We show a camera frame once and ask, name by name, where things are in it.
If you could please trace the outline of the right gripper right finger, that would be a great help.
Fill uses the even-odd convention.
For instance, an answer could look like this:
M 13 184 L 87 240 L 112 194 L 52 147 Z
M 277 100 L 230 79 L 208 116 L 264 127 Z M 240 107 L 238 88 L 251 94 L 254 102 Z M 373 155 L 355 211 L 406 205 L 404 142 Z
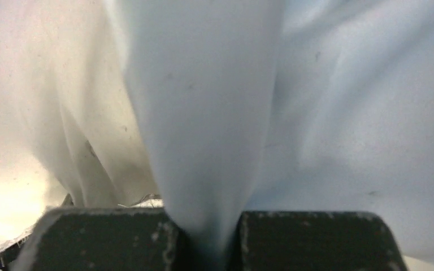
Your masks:
M 246 211 L 232 270 L 407 270 L 392 231 L 371 212 Z

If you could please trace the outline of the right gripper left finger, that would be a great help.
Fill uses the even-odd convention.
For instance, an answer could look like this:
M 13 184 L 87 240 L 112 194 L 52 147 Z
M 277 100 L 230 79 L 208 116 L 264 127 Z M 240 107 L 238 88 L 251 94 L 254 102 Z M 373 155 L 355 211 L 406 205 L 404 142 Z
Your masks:
M 12 270 L 190 270 L 163 208 L 58 208 L 33 229 Z

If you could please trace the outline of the white pillow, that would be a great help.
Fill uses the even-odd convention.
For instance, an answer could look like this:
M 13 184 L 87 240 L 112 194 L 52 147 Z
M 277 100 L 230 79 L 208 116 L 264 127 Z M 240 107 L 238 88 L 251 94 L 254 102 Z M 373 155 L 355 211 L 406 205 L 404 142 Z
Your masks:
M 0 252 L 49 208 L 158 188 L 128 96 L 113 1 L 0 1 Z

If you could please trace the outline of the light blue pillowcase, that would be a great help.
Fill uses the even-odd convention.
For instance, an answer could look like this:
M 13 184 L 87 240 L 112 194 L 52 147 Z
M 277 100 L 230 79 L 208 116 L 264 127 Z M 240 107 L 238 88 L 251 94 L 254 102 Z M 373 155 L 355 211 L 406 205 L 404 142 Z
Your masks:
M 222 269 L 240 213 L 367 211 L 434 264 L 434 1 L 117 1 L 169 216 Z

